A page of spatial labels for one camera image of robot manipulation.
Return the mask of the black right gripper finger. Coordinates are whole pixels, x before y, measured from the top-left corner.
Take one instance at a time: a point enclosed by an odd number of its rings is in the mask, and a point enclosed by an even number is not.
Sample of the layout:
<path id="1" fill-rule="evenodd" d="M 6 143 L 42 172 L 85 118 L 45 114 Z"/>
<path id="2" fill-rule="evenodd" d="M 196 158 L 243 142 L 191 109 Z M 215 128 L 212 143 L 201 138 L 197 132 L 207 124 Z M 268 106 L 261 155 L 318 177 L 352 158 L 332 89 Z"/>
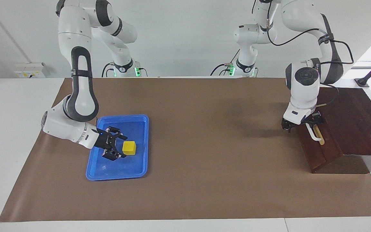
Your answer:
<path id="1" fill-rule="evenodd" d="M 118 158 L 125 158 L 127 156 L 126 154 L 119 152 L 116 148 L 108 148 L 104 149 L 102 157 L 114 161 Z"/>
<path id="2" fill-rule="evenodd" d="M 115 128 L 115 127 L 108 127 L 108 132 L 110 133 L 114 133 L 115 134 L 115 137 L 119 138 L 119 139 L 122 139 L 122 140 L 127 140 L 128 137 L 123 135 L 121 133 L 121 130 L 119 128 Z"/>

